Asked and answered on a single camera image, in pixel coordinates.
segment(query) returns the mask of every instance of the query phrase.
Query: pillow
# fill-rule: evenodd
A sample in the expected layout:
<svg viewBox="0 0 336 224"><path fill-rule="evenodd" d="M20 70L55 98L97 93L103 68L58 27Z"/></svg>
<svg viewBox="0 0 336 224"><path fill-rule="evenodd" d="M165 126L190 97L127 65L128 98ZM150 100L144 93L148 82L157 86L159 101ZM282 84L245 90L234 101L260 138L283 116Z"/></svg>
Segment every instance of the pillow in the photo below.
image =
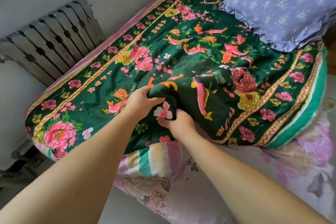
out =
<svg viewBox="0 0 336 224"><path fill-rule="evenodd" d="M281 52L321 40L336 21L336 0L224 0L219 9L234 14Z"/></svg>

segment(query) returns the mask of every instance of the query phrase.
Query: floor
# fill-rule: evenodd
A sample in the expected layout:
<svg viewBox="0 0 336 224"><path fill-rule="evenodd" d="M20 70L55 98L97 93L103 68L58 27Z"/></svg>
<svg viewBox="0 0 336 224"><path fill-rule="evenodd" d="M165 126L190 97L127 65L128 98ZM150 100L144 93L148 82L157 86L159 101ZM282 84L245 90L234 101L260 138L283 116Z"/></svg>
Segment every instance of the floor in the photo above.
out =
<svg viewBox="0 0 336 224"><path fill-rule="evenodd" d="M326 95L336 99L336 76L328 76ZM336 145L336 109L329 113L329 120L331 123L330 136L331 138L335 138L334 145ZM51 160L46 160L43 165L40 166L38 172L43 172L51 164ZM336 167L335 155L331 160L331 164ZM336 190L336 179L333 180L333 186ZM13 189L3 189L0 191L0 208L2 208L16 193L18 193L18 191ZM130 197L116 187L113 187L99 220L99 224L108 223L161 224L168 222L140 204L135 198Z"/></svg>

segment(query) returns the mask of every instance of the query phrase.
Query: bed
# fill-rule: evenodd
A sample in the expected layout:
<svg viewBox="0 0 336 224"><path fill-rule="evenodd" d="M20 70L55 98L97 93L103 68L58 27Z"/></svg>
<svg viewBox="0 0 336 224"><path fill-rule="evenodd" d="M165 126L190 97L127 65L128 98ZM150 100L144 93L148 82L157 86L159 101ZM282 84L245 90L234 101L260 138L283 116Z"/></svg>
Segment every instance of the bed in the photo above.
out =
<svg viewBox="0 0 336 224"><path fill-rule="evenodd" d="M31 105L29 137L56 161L122 112L134 90L150 86L149 97L166 101L134 129L117 187L172 223L235 223L197 163L157 124L183 108L208 140L331 218L326 46L275 51L218 10L220 1L146 6ZM190 192L185 201L181 191ZM211 194L214 204L204 204Z"/></svg>

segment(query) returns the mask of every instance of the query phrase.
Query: white wall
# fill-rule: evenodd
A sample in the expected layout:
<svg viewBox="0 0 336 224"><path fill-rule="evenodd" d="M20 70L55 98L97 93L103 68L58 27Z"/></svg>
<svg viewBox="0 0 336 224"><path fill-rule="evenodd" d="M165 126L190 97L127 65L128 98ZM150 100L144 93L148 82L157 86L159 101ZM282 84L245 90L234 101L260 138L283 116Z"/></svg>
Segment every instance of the white wall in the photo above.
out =
<svg viewBox="0 0 336 224"><path fill-rule="evenodd" d="M0 0L0 37L71 0ZM153 0L87 0L106 36L112 35ZM23 114L45 86L13 62L0 64L0 170L25 139Z"/></svg>

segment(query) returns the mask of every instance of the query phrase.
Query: radiator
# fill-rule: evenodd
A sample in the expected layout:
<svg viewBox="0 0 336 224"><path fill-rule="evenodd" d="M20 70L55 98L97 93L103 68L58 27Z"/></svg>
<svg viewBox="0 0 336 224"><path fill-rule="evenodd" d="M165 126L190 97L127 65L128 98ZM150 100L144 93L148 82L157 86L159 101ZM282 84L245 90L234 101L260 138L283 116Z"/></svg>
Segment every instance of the radiator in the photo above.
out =
<svg viewBox="0 0 336 224"><path fill-rule="evenodd" d="M86 0L74 0L0 39L0 52L46 86L106 37Z"/></svg>

